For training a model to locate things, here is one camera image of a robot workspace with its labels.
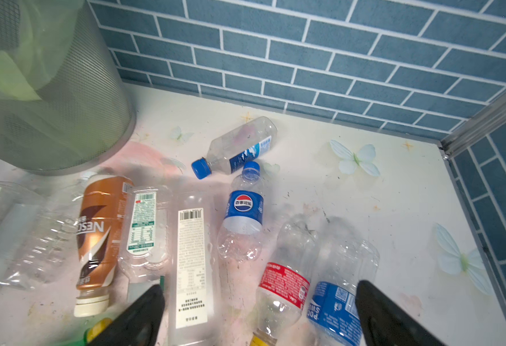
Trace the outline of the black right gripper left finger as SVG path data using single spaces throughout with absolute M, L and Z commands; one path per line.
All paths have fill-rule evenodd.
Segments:
M 164 309 L 162 287 L 152 285 L 87 345 L 156 345 Z

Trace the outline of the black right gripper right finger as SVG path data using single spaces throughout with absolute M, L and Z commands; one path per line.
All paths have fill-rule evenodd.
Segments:
M 444 346 L 370 281 L 358 283 L 355 306 L 367 345 Z

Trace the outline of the clear bottle blue Pocari label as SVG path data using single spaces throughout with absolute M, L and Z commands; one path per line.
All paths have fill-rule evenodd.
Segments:
M 316 264 L 316 287 L 307 310 L 317 345 L 359 345 L 362 328 L 355 305 L 360 281 L 372 281 L 380 255 L 351 234 L 327 236 Z

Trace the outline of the clear bottle red white label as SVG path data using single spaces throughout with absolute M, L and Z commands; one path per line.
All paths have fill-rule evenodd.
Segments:
M 25 243 L 32 238 L 43 197 L 16 183 L 0 181 L 0 286 L 31 289 L 23 266 Z

